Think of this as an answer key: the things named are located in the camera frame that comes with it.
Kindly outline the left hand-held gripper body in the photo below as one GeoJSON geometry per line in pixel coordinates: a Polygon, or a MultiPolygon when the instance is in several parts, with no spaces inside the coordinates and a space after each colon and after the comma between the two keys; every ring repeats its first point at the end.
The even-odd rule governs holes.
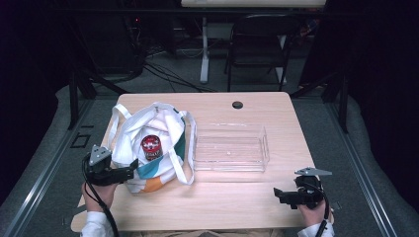
{"type": "Polygon", "coordinates": [[[106,147],[94,145],[91,152],[83,159],[83,174],[86,180],[96,186],[121,184],[127,181],[127,167],[113,169],[111,167],[112,151],[106,147]]]}

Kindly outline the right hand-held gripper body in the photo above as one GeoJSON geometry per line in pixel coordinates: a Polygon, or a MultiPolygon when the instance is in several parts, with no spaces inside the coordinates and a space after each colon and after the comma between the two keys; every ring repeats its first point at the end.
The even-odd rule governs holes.
{"type": "Polygon", "coordinates": [[[294,179],[296,191],[287,193],[286,204],[296,203],[297,206],[302,204],[314,209],[321,201],[327,200],[319,177],[331,176],[330,171],[306,167],[296,170],[294,173],[296,174],[294,179]]]}

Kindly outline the clear plastic tray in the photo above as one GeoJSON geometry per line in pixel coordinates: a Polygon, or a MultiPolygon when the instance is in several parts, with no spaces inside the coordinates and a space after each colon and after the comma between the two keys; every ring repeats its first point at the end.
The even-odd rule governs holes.
{"type": "Polygon", "coordinates": [[[210,123],[198,128],[197,171],[264,172],[269,161],[264,125],[210,123]]]}

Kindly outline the white desk leg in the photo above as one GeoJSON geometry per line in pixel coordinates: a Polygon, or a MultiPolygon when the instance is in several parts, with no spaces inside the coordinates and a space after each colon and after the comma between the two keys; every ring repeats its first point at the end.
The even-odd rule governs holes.
{"type": "Polygon", "coordinates": [[[209,81],[209,45],[208,45],[208,33],[207,33],[208,23],[207,18],[203,17],[202,21],[202,39],[203,39],[203,57],[202,57],[202,66],[201,66],[201,77],[200,82],[207,84],[209,81]]]}

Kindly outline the person's right hand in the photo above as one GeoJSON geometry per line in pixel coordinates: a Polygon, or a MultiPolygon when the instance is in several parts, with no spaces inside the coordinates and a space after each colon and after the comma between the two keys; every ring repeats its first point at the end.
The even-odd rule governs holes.
{"type": "Polygon", "coordinates": [[[321,201],[316,208],[310,209],[306,205],[299,205],[297,209],[300,211],[305,227],[309,227],[321,223],[324,219],[326,202],[321,201]]]}

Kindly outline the person's left hand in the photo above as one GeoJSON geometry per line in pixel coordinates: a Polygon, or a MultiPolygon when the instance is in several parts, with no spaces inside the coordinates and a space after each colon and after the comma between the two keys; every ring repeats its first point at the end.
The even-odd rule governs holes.
{"type": "Polygon", "coordinates": [[[82,196],[85,199],[87,211],[103,212],[101,204],[103,203],[107,208],[110,208],[114,201],[114,194],[117,184],[109,186],[88,186],[84,183],[81,187],[82,196]]]}

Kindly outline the white teal orange tote bag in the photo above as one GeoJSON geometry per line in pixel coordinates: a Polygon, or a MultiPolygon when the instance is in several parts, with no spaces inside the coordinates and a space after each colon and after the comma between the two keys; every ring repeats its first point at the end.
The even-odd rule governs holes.
{"type": "Polygon", "coordinates": [[[112,109],[104,144],[112,150],[112,161],[118,168],[138,160],[138,168],[133,171],[134,178],[126,181],[128,190],[133,194],[150,193],[174,179],[183,185],[194,182],[195,175],[187,175],[183,166],[187,164],[191,170],[195,169],[196,133],[193,116],[169,104],[156,102],[134,114],[117,104],[112,109]],[[150,134],[160,138],[163,154],[147,161],[141,140],[150,134]]]}

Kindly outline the black metal stand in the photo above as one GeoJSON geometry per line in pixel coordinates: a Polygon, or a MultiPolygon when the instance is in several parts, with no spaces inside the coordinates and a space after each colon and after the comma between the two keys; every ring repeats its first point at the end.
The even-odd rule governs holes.
{"type": "Polygon", "coordinates": [[[342,76],[342,86],[339,100],[339,124],[342,130],[347,133],[347,105],[348,105],[348,79],[346,75],[342,76]]]}
{"type": "Polygon", "coordinates": [[[78,122],[78,88],[76,74],[72,73],[69,78],[69,100],[70,100],[70,124],[68,129],[71,130],[78,122]]]}

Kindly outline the red round can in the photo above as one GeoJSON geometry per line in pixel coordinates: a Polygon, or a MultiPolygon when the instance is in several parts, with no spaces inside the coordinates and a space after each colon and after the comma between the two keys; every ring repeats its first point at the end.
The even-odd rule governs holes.
{"type": "Polygon", "coordinates": [[[147,161],[152,161],[162,156],[162,145],[157,135],[150,134],[141,140],[141,148],[147,161]]]}

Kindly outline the black folding chair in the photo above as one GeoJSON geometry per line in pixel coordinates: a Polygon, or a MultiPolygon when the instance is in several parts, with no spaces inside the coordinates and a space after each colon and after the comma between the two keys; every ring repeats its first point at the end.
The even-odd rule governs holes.
{"type": "Polygon", "coordinates": [[[224,72],[227,91],[231,91],[232,68],[282,68],[278,76],[279,90],[283,89],[288,69],[291,43],[299,31],[296,16],[282,14],[253,14],[237,20],[231,29],[224,72]]]}

